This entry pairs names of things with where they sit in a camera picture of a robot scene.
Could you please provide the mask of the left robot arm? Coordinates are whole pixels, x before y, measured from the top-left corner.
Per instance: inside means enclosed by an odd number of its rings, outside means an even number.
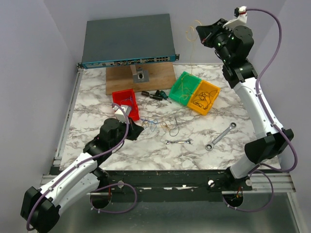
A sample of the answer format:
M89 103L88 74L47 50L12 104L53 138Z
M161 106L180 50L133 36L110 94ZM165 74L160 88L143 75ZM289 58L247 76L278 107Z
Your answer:
M89 192L102 192L117 186L99 166L125 140L137 140L144 128L131 118L124 122L108 118L99 133L86 143L82 153L54 179L40 188L30 187L24 194L20 215L28 231L49 232L64 211Z

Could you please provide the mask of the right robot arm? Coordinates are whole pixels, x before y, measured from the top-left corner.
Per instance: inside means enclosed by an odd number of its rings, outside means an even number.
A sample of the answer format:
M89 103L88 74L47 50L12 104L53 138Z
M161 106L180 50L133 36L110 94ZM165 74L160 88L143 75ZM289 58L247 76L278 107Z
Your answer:
M258 74L248 61L254 44L253 33L246 26L227 29L224 19L212 25L197 26L201 43L215 50L223 61L223 75L230 87L241 99L253 124L256 140L245 144L244 155L230 168L224 177L224 186L235 190L241 178L248 175L260 163L281 154L294 137L291 129L284 129L275 117L258 82Z

